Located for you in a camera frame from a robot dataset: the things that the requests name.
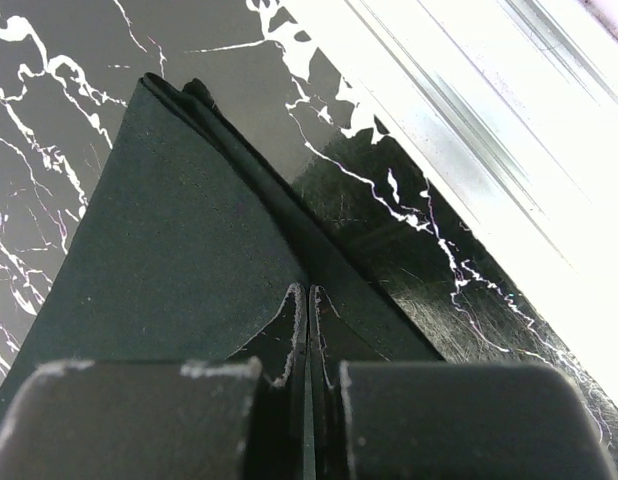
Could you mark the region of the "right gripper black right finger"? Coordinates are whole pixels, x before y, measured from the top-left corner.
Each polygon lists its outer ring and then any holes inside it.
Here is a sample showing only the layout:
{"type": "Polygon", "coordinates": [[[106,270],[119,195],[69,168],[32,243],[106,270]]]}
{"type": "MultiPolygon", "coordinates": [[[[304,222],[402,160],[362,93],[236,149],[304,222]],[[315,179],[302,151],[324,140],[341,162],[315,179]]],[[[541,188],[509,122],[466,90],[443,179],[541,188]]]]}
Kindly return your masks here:
{"type": "Polygon", "coordinates": [[[537,363],[388,361],[309,294],[319,479],[615,479],[582,397],[537,363]]]}

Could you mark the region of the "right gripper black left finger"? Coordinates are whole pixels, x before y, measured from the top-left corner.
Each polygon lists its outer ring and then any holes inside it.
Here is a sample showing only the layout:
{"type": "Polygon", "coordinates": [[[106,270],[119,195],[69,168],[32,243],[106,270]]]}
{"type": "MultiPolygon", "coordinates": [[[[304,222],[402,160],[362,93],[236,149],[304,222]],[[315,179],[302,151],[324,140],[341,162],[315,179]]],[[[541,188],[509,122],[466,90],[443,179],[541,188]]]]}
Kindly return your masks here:
{"type": "Polygon", "coordinates": [[[224,361],[38,367],[0,426],[0,479],[298,479],[305,290],[224,361]]]}

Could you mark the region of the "black t shirt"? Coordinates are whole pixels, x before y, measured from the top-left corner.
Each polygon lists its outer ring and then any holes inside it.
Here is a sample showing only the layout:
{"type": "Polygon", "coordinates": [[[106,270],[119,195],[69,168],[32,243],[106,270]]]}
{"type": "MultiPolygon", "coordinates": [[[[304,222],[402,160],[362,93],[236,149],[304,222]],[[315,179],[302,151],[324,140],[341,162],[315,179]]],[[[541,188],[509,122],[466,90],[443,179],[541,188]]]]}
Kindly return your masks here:
{"type": "Polygon", "coordinates": [[[206,87],[146,74],[53,287],[0,387],[59,359],[220,359],[291,285],[389,360],[438,351],[231,125],[206,87]]]}

